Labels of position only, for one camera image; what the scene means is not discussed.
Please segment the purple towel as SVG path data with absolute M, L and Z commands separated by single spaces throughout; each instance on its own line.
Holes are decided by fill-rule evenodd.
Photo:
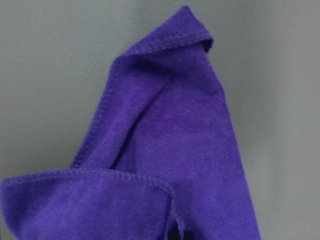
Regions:
M 187 6 L 113 62 L 71 166 L 6 178 L 20 240 L 258 240 L 213 37 Z

